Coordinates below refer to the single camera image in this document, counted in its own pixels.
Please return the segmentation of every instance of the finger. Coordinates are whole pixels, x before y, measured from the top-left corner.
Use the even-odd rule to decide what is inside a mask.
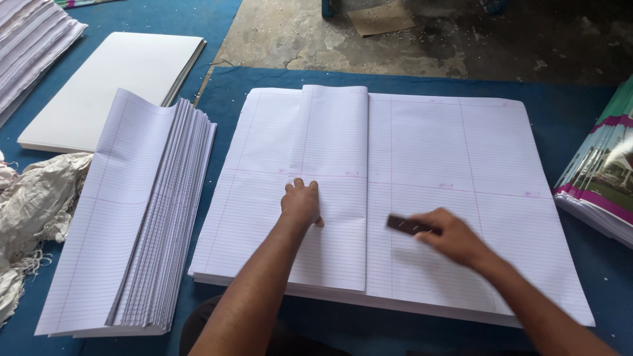
[[[325,221],[323,221],[322,217],[318,217],[318,219],[315,221],[315,225],[318,227],[323,227],[325,226]]]
[[[436,247],[440,243],[440,241],[442,241],[442,238],[439,237],[437,234],[434,234],[433,232],[426,232],[426,231],[418,232],[413,237],[416,240],[420,242],[424,242],[432,247]]]
[[[301,178],[299,178],[299,177],[296,177],[296,178],[294,179],[294,187],[295,187],[295,188],[299,188],[299,187],[301,187],[301,188],[305,188],[305,186],[306,186],[306,185],[305,185],[305,184],[303,184],[303,179],[301,179]]]
[[[428,225],[441,227],[442,229],[447,228],[448,225],[455,219],[453,214],[449,213],[444,208],[437,208],[432,212],[423,213],[423,214],[414,214],[411,216],[412,220],[417,220],[419,222],[424,222]]]

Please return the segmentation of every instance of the ruled paper sheet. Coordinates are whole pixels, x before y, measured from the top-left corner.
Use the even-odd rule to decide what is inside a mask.
[[[518,101],[370,94],[367,295],[511,314],[480,276],[389,212],[446,207],[555,303],[593,324]]]
[[[117,92],[35,335],[105,325],[131,258],[174,111],[128,91]]]
[[[319,183],[325,227],[311,226],[295,281],[365,290],[367,237],[366,87],[303,86],[288,181]]]
[[[300,99],[292,89],[248,94],[189,274],[235,277],[277,222]]]

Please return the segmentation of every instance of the person's right hand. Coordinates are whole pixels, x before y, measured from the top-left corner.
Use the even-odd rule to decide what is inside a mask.
[[[438,208],[429,213],[414,214],[411,219],[440,228],[441,236],[433,232],[418,232],[414,237],[460,265],[477,269],[480,264],[498,258],[464,221],[444,208]]]

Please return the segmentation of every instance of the stack of ruled paper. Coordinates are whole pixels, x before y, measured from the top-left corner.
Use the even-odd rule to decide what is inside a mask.
[[[36,335],[170,330],[215,128],[117,92]]]
[[[519,101],[253,89],[198,237],[195,281],[237,275],[294,177],[318,181],[325,227],[304,238],[287,294],[518,326],[483,278],[385,226],[391,212],[446,207],[574,319],[594,325]]]
[[[0,0],[0,126],[85,28],[53,0]]]

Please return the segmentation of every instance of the stack of white paper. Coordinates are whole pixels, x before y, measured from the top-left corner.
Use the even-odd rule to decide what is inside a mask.
[[[0,0],[0,126],[85,28],[53,0]]]
[[[18,137],[23,148],[93,152],[119,88],[169,106],[206,41],[202,37],[114,32]]]
[[[117,92],[36,335],[170,330],[215,128]]]
[[[446,207],[594,324],[519,101],[253,89],[189,274],[228,284],[276,223],[294,177],[319,182],[325,227],[308,231],[287,294],[518,326],[480,276],[385,226],[390,212]]]

